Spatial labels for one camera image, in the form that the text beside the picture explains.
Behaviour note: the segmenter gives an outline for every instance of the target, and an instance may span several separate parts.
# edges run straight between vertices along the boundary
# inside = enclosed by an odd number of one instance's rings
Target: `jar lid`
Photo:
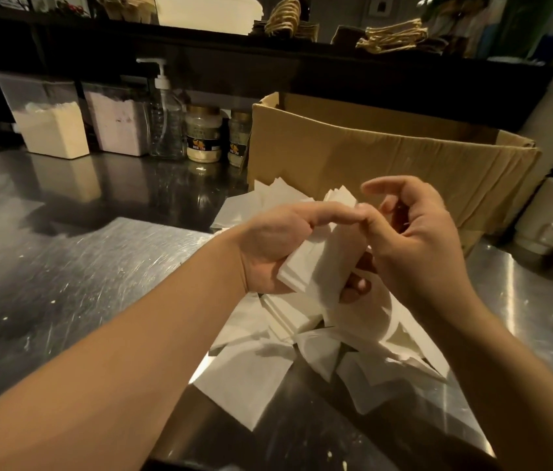
[[[253,119],[253,113],[248,110],[231,110],[231,118],[240,122],[250,122]]]
[[[220,108],[214,105],[189,104],[187,112],[193,115],[220,115]]]

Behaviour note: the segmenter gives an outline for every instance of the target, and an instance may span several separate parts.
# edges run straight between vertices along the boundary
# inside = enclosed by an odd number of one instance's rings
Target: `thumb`
[[[356,208],[364,213],[364,221],[359,225],[373,252],[380,253],[391,248],[398,240],[399,234],[381,212],[368,203],[360,203]]]

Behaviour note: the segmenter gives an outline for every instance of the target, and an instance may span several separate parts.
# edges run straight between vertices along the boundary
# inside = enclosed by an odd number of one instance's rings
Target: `right hand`
[[[386,194],[379,209],[366,203],[358,208],[366,212],[362,232],[390,292],[421,322],[440,315],[452,319],[448,315],[465,310],[477,295],[440,194],[413,176],[380,177],[361,189]]]

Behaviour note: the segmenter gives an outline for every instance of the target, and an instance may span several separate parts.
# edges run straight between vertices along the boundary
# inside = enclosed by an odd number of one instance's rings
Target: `clear plastic bottle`
[[[137,62],[155,62],[159,76],[155,78],[154,99],[150,104],[150,155],[181,160],[187,156],[185,146],[185,107],[171,91],[165,76],[162,58],[139,58]]]

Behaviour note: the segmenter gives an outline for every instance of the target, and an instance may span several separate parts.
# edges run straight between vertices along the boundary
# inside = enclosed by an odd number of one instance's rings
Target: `white powder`
[[[89,154],[83,116],[77,102],[57,105],[28,103],[13,112],[29,152],[74,159]]]
[[[85,92],[85,97],[102,150],[136,156],[147,153],[146,142],[140,139],[143,118],[140,102],[115,100],[98,92]]]

